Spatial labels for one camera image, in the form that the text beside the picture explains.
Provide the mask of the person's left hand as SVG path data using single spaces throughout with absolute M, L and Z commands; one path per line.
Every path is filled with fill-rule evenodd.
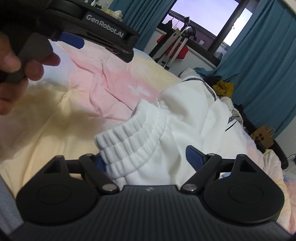
M 1 33 L 1 115 L 9 114 L 16 102 L 22 97 L 28 80 L 38 81 L 44 75 L 44 66 L 58 66 L 60 57 L 51 53 L 42 61 L 35 59 L 22 64 L 15 55 L 7 35 Z

